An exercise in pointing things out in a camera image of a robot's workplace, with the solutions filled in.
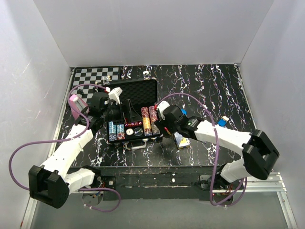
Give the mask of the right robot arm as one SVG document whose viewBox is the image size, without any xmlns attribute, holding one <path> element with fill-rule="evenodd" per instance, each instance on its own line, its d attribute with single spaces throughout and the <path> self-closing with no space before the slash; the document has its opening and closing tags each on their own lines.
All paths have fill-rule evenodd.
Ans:
<svg viewBox="0 0 305 229">
<path fill-rule="evenodd" d="M 215 188 L 228 189 L 235 181 L 245 177 L 267 180 L 279 152 L 261 130 L 253 133 L 231 130 L 219 125 L 213 126 L 207 120 L 192 116 L 188 118 L 176 105 L 163 101 L 157 106 L 158 120 L 155 125 L 165 137 L 179 133 L 183 137 L 199 142 L 219 144 L 241 156 L 241 159 L 222 165 L 207 183 Z"/>
</svg>

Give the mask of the clear dealer button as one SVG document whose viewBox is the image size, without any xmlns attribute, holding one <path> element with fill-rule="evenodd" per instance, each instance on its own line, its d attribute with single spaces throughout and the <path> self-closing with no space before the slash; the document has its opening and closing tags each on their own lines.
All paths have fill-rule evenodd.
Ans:
<svg viewBox="0 0 305 229">
<path fill-rule="evenodd" d="M 135 136 L 141 136 L 143 134 L 143 129 L 140 127 L 134 128 L 133 130 Z"/>
</svg>

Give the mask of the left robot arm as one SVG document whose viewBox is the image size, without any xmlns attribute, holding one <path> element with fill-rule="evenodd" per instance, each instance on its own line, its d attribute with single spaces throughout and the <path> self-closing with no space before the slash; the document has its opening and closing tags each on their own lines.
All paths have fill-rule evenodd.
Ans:
<svg viewBox="0 0 305 229">
<path fill-rule="evenodd" d="M 103 125 L 102 117 L 90 115 L 90 112 L 103 112 L 112 104 L 120 105 L 121 92 L 120 88 L 115 88 L 110 92 L 96 93 L 98 103 L 93 107 L 89 107 L 75 94 L 70 96 L 68 104 L 77 114 L 76 123 L 52 156 L 29 170 L 29 193 L 32 199 L 61 208 L 69 194 L 75 191 L 110 191 L 121 196 L 112 186 L 103 182 L 98 169 L 84 166 L 68 173 L 73 161 Z"/>
</svg>

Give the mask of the blue playing card deck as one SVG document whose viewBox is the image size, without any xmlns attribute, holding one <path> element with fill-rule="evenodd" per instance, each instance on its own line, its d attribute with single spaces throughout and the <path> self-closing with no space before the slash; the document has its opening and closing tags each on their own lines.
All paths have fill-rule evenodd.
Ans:
<svg viewBox="0 0 305 229">
<path fill-rule="evenodd" d="M 187 148 L 191 145 L 191 142 L 188 138 L 183 137 L 182 141 L 175 141 L 175 144 L 178 149 Z"/>
</svg>

